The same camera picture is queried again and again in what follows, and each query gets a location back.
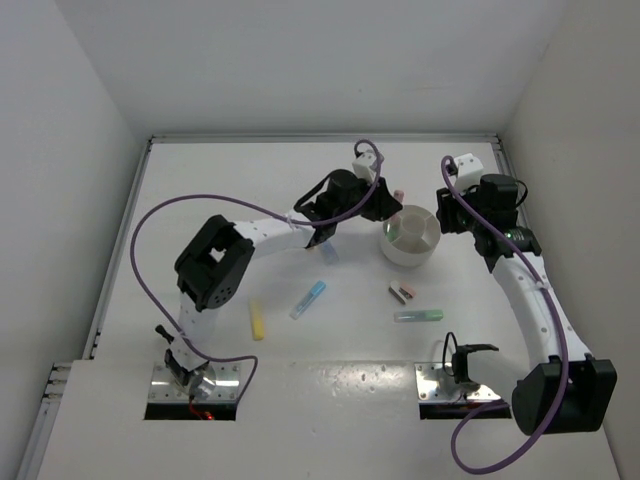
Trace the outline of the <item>green highlighter pen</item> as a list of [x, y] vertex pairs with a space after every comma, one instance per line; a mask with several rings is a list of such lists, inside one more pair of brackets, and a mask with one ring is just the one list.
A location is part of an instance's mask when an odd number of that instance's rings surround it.
[[393, 223], [393, 222], [386, 222], [383, 225], [383, 232], [384, 232], [384, 236], [385, 238], [389, 241], [389, 242], [393, 242], [397, 239], [398, 234], [399, 234], [399, 225], [397, 223]]

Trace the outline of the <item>clear spray bottle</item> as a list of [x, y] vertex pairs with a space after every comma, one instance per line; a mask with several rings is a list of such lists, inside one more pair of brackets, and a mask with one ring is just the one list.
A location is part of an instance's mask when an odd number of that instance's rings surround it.
[[339, 261], [339, 256], [336, 250], [329, 242], [323, 243], [320, 246], [320, 252], [324, 262], [328, 265], [333, 265]]

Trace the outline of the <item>green clear tube pen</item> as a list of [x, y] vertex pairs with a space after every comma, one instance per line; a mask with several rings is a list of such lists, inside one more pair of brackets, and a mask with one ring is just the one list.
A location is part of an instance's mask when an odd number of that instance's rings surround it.
[[394, 313], [396, 323], [438, 322], [444, 318], [442, 310], [413, 310]]

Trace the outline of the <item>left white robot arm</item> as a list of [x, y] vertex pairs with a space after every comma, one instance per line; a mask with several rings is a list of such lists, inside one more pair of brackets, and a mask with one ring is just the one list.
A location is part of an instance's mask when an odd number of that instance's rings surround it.
[[211, 336], [219, 310], [235, 295], [252, 260], [319, 245], [335, 234], [338, 222], [354, 216], [382, 222], [401, 209], [384, 178], [369, 183], [339, 169], [302, 196], [283, 221], [209, 218], [174, 265], [181, 293], [178, 325], [186, 338], [173, 341], [165, 363], [178, 383], [188, 385], [206, 363], [187, 344]]

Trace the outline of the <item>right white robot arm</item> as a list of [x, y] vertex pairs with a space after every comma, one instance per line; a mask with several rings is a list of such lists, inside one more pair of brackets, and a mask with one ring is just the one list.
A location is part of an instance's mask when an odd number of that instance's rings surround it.
[[617, 372], [579, 338], [548, 282], [534, 233], [518, 223], [527, 189], [501, 174], [446, 174], [437, 195], [444, 234], [469, 232], [489, 273], [503, 290], [522, 332], [529, 373], [521, 373], [491, 344], [456, 347], [450, 374], [511, 400], [516, 423], [531, 435], [592, 432], [600, 428]]

